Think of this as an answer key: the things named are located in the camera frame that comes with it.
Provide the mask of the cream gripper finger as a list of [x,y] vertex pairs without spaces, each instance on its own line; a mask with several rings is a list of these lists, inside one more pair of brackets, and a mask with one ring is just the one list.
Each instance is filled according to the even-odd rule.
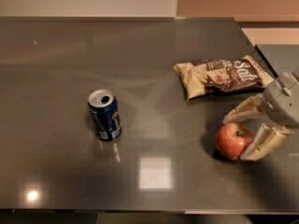
[[259,119],[264,117],[262,110],[262,95],[250,96],[237,107],[231,110],[223,119],[223,124],[240,122],[247,119]]
[[253,142],[240,155],[242,161],[257,161],[276,149],[286,145],[294,135],[294,130],[287,126],[263,123]]

